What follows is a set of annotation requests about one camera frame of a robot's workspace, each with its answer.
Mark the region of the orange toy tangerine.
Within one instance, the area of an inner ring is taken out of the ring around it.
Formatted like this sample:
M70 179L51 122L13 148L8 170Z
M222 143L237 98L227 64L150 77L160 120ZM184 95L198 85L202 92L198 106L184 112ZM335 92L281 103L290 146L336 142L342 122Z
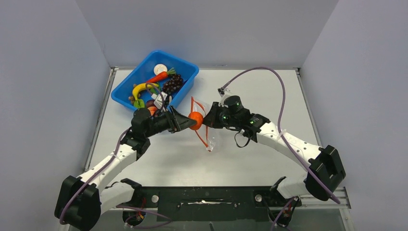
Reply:
M188 117L196 122L195 125L190 126L191 130L198 130L201 128L204 120L204 117L201 113L194 111L191 112Z

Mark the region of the clear zip top bag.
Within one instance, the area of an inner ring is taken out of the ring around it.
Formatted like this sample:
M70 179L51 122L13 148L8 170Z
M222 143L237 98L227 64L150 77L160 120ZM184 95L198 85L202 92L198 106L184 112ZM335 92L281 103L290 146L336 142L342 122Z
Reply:
M209 114L211 105L191 96L190 113L188 117L196 121L190 127L208 152L213 152L219 140L218 132L204 124L204 118Z

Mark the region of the yellow toy banana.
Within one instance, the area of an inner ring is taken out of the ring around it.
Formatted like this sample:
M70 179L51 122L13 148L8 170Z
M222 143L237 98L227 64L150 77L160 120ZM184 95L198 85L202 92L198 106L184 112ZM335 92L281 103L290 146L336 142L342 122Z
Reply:
M134 96L135 100L140 99L139 94L144 90L149 90L152 88L159 88L160 85L156 83L141 83L135 85L132 90L132 95Z

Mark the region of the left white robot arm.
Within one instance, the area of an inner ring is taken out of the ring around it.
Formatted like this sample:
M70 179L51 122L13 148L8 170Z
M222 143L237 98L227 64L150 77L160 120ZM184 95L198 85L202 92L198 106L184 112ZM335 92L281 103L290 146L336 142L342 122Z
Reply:
M150 146L149 138L163 131L180 132L197 125L195 119L180 114L173 107L158 116L147 108L133 113L131 126L118 138L115 149L87 172L62 182L54 215L62 225L89 231L99 220L106 202L102 192L120 172L136 162Z

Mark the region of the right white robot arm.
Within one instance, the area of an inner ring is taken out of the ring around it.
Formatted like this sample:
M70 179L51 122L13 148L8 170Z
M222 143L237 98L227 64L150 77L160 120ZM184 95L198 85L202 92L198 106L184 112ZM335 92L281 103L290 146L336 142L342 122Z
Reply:
M222 102L213 102L203 124L211 128L229 128L249 140L268 146L301 166L305 174L291 179L280 178L273 186L270 198L283 205L291 197L310 194L321 201L339 203L334 191L346 177L338 150L308 143L280 129L268 118L251 113L241 99L232 95Z

